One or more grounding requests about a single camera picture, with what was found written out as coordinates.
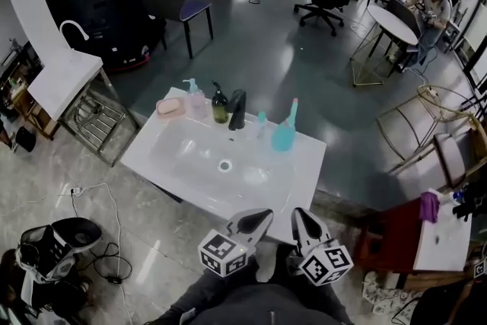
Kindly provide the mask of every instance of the purple cloth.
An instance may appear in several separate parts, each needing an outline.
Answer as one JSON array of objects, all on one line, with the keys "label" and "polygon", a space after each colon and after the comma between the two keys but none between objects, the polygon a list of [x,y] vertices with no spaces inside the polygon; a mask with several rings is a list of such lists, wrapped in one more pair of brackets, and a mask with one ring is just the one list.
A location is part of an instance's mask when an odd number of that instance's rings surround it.
[{"label": "purple cloth", "polygon": [[421,194],[421,208],[419,210],[419,219],[423,221],[430,221],[433,224],[438,222],[438,211],[440,209],[440,201],[433,193]]}]

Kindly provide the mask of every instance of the black machine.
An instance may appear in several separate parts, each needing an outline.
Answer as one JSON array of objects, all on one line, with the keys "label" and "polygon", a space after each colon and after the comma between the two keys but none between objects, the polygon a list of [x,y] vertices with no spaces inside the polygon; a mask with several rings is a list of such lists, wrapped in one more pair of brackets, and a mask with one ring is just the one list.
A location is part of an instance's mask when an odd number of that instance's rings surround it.
[{"label": "black machine", "polygon": [[101,57],[103,67],[109,71],[146,63],[164,31],[165,21],[150,19],[141,0],[46,2],[69,45],[80,52]]}]

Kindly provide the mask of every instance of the drain hole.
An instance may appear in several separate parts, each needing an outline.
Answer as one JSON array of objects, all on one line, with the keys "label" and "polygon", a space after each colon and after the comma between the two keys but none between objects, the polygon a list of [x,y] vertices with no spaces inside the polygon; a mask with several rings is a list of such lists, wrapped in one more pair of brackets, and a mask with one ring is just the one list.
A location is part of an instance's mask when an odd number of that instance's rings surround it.
[{"label": "drain hole", "polygon": [[232,166],[230,160],[222,160],[218,164],[218,170],[223,173],[230,171],[231,168]]}]

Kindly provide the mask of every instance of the sneaker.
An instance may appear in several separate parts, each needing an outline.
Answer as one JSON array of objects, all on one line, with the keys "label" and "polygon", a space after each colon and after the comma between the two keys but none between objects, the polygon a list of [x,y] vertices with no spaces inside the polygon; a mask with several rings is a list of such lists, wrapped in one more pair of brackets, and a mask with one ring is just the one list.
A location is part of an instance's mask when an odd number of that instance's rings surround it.
[{"label": "sneaker", "polygon": [[418,52],[418,47],[409,45],[408,48],[406,49],[406,53],[417,53]]}]

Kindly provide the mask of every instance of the black and white marker cube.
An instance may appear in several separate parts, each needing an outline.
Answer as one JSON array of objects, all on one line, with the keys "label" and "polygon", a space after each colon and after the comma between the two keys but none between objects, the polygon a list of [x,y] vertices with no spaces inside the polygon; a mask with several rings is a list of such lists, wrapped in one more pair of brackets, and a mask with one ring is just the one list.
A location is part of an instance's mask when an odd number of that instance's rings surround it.
[{"label": "black and white marker cube", "polygon": [[222,277],[244,268],[248,248],[212,229],[198,246],[199,258],[206,268]]},{"label": "black and white marker cube", "polygon": [[336,282],[352,267],[352,258],[344,246],[333,248],[318,246],[299,266],[314,285]]},{"label": "black and white marker cube", "polygon": [[473,277],[475,279],[484,275],[487,275],[487,259],[484,259],[482,262],[477,264],[473,270]]}]

